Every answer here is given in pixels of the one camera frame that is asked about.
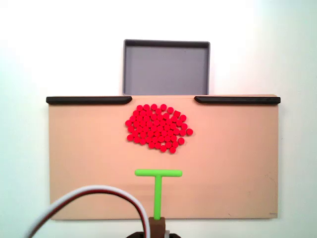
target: beige surface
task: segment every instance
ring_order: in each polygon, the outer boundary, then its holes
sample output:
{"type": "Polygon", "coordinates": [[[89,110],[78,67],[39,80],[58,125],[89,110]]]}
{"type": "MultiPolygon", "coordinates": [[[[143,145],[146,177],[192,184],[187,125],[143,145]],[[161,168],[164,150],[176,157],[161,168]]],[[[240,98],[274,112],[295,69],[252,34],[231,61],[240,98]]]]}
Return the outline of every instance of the beige surface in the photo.
{"type": "MultiPolygon", "coordinates": [[[[193,96],[133,96],[121,106],[49,106],[51,202],[85,185],[130,192],[153,215],[154,178],[136,169],[178,169],[163,178],[166,218],[277,217],[278,106],[202,105],[193,96]],[[165,103],[187,116],[194,135],[173,155],[127,142],[124,122],[139,104],[165,103]]],[[[132,219],[128,202],[82,197],[55,219],[132,219]]]]}

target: red disc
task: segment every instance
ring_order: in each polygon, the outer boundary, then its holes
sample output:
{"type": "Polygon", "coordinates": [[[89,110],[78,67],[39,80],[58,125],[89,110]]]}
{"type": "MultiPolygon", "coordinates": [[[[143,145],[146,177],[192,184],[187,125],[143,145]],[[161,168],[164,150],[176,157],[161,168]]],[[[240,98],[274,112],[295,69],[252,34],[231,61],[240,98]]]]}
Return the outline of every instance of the red disc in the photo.
{"type": "Polygon", "coordinates": [[[140,142],[140,137],[138,137],[138,136],[134,137],[133,141],[135,143],[139,143],[140,142]]]}
{"type": "Polygon", "coordinates": [[[132,121],[127,120],[127,121],[125,122],[125,125],[126,125],[126,126],[130,126],[130,125],[132,125],[132,121]]]}
{"type": "Polygon", "coordinates": [[[146,114],[147,114],[147,112],[146,112],[146,111],[144,111],[144,110],[140,111],[140,116],[145,117],[145,116],[146,116],[146,114]]]}
{"type": "Polygon", "coordinates": [[[140,111],[143,110],[143,107],[142,107],[141,105],[138,105],[138,106],[137,106],[137,110],[140,112],[140,111]]]}
{"type": "Polygon", "coordinates": [[[176,125],[177,126],[181,126],[183,124],[183,122],[181,120],[177,120],[176,125]]]}
{"type": "Polygon", "coordinates": [[[180,112],[179,112],[179,111],[174,111],[174,116],[176,116],[177,118],[179,118],[180,112]]]}
{"type": "Polygon", "coordinates": [[[145,137],[145,141],[147,143],[151,143],[152,142],[152,137],[149,137],[149,136],[145,137]]]}
{"type": "Polygon", "coordinates": [[[175,135],[178,135],[178,134],[179,134],[179,129],[175,128],[175,129],[174,129],[174,134],[175,134],[175,135]]]}
{"type": "Polygon", "coordinates": [[[154,110],[156,110],[158,108],[158,106],[156,105],[156,104],[152,104],[151,105],[151,109],[154,111],[154,110]]]}
{"type": "Polygon", "coordinates": [[[177,147],[178,147],[178,142],[177,142],[177,141],[174,141],[174,142],[172,143],[172,145],[173,145],[173,147],[177,148],[177,147]]]}
{"type": "Polygon", "coordinates": [[[167,109],[167,112],[168,112],[169,114],[172,114],[173,111],[174,111],[174,108],[168,108],[168,109],[167,109]]]}
{"type": "Polygon", "coordinates": [[[174,153],[176,152],[176,148],[170,147],[169,152],[170,152],[171,154],[174,154],[174,153]]]}
{"type": "Polygon", "coordinates": [[[159,125],[158,126],[158,131],[161,132],[163,130],[163,126],[159,125]]]}
{"type": "Polygon", "coordinates": [[[177,136],[176,136],[176,135],[172,135],[172,136],[170,137],[170,140],[171,140],[171,141],[176,141],[176,140],[177,140],[177,136]]]}
{"type": "Polygon", "coordinates": [[[182,121],[186,121],[186,116],[185,116],[185,115],[181,115],[181,116],[180,116],[180,119],[181,119],[182,121]]]}
{"type": "Polygon", "coordinates": [[[147,123],[146,123],[145,121],[141,121],[141,122],[140,122],[140,126],[141,126],[141,127],[145,127],[146,125],[147,125],[147,123]]]}
{"type": "Polygon", "coordinates": [[[156,115],[156,114],[152,114],[152,115],[151,115],[151,119],[152,119],[152,120],[156,120],[156,119],[157,119],[157,115],[156,115]]]}
{"type": "Polygon", "coordinates": [[[164,120],[161,120],[161,121],[159,122],[159,124],[160,124],[161,126],[165,126],[165,125],[166,125],[166,122],[165,122],[164,120]]]}
{"type": "Polygon", "coordinates": [[[186,132],[187,132],[188,135],[192,135],[194,133],[192,129],[187,129],[186,132]]]}
{"type": "Polygon", "coordinates": [[[141,144],[141,145],[145,145],[146,143],[147,143],[147,142],[146,142],[146,140],[145,140],[144,138],[141,138],[141,139],[140,139],[140,144],[141,144]]]}
{"type": "Polygon", "coordinates": [[[161,150],[161,152],[165,152],[166,151],[166,146],[165,145],[162,145],[161,147],[160,147],[160,150],[161,150]]]}
{"type": "Polygon", "coordinates": [[[154,147],[155,147],[155,143],[154,142],[149,143],[149,148],[150,149],[154,149],[154,147]]]}
{"type": "Polygon", "coordinates": [[[142,132],[142,130],[143,130],[143,128],[142,128],[142,127],[140,127],[140,126],[137,128],[137,132],[138,132],[138,133],[141,133],[141,132],[142,132]]]}
{"type": "Polygon", "coordinates": [[[167,143],[165,143],[165,146],[167,147],[167,149],[169,149],[170,147],[172,147],[172,143],[171,142],[167,142],[167,143]]]}
{"type": "Polygon", "coordinates": [[[185,131],[185,130],[180,130],[180,131],[179,131],[179,134],[180,134],[181,136],[184,136],[184,135],[186,135],[186,131],[185,131]]]}
{"type": "Polygon", "coordinates": [[[128,132],[133,132],[134,131],[134,126],[129,126],[128,127],[128,132]]]}
{"type": "Polygon", "coordinates": [[[132,141],[132,140],[133,140],[133,135],[131,135],[131,134],[128,135],[128,136],[127,136],[127,139],[128,139],[128,141],[132,141]]]}
{"type": "Polygon", "coordinates": [[[169,130],[168,132],[167,132],[167,135],[168,136],[172,136],[174,134],[174,131],[173,130],[169,130]]]}
{"type": "Polygon", "coordinates": [[[154,136],[154,132],[151,131],[151,130],[149,130],[149,131],[148,131],[148,137],[153,137],[153,136],[154,136]]]}
{"type": "Polygon", "coordinates": [[[144,104],[143,109],[144,109],[145,111],[148,111],[148,110],[150,109],[149,104],[144,104]]]}
{"type": "Polygon", "coordinates": [[[164,136],[160,136],[160,137],[158,138],[158,141],[159,141],[159,142],[164,142],[164,136]]]}
{"type": "Polygon", "coordinates": [[[157,149],[160,148],[160,143],[159,142],[155,143],[155,148],[157,148],[157,149]]]}
{"type": "Polygon", "coordinates": [[[166,108],[167,108],[167,106],[166,106],[165,104],[162,104],[162,105],[160,106],[160,109],[161,109],[162,111],[165,111],[166,108]]]}
{"type": "Polygon", "coordinates": [[[178,139],[178,144],[182,145],[184,143],[185,143],[184,138],[181,137],[181,138],[178,139]]]}
{"type": "Polygon", "coordinates": [[[152,138],[152,142],[153,142],[153,143],[157,143],[158,141],[159,141],[159,138],[158,138],[158,137],[154,136],[154,137],[152,138]]]}

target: green handle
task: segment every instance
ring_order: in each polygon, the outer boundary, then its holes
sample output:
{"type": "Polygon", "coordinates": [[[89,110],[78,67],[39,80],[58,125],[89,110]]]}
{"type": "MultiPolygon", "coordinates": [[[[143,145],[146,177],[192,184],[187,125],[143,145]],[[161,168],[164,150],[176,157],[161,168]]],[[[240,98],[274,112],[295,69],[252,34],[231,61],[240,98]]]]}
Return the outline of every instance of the green handle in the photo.
{"type": "Polygon", "coordinates": [[[154,176],[154,220],[160,220],[160,205],[162,197],[162,177],[181,177],[181,170],[136,170],[136,176],[154,176]]]}

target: white background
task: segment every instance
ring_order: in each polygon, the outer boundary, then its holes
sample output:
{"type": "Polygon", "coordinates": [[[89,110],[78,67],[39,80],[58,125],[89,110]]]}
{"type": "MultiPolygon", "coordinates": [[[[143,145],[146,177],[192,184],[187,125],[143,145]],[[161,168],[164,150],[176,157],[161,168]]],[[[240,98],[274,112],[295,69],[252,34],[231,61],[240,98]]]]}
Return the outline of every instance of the white background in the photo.
{"type": "MultiPolygon", "coordinates": [[[[124,39],[210,41],[211,94],[282,100],[278,219],[167,228],[183,238],[317,237],[314,0],[0,0],[0,237],[21,237],[49,205],[46,96],[120,95],[124,39]]],[[[140,221],[49,221],[36,237],[124,238],[141,229],[140,221]]]]}

